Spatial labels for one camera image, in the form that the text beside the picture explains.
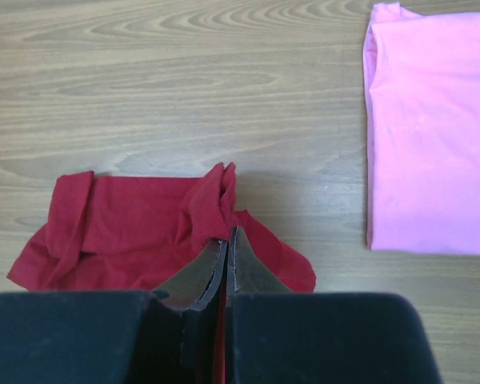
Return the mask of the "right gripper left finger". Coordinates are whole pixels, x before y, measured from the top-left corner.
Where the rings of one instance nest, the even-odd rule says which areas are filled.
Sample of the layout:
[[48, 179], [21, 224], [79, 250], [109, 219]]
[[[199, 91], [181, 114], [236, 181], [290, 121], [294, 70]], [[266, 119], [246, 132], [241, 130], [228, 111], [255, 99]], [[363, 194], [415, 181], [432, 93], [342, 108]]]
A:
[[186, 310], [206, 306], [217, 292], [225, 265], [227, 242], [212, 239], [201, 253], [174, 276], [152, 290], [168, 308]]

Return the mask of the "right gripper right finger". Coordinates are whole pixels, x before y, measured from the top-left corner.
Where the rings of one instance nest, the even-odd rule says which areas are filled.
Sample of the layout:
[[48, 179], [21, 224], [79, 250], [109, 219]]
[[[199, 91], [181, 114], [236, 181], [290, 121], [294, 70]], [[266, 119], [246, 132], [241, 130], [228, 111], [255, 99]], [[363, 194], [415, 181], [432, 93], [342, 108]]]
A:
[[246, 232], [237, 226], [228, 245], [228, 294], [288, 294], [283, 284], [257, 257]]

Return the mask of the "dark red t shirt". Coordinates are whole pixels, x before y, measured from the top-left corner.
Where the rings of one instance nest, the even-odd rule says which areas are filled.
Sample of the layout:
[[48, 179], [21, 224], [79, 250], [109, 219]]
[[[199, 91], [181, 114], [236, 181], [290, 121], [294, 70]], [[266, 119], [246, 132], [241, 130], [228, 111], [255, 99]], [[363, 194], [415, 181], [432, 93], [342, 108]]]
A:
[[30, 291], [152, 290], [196, 259], [209, 240], [244, 229], [261, 262], [300, 293], [314, 290], [310, 262], [247, 211], [236, 210], [234, 164], [200, 178], [60, 177], [47, 222], [8, 273]]

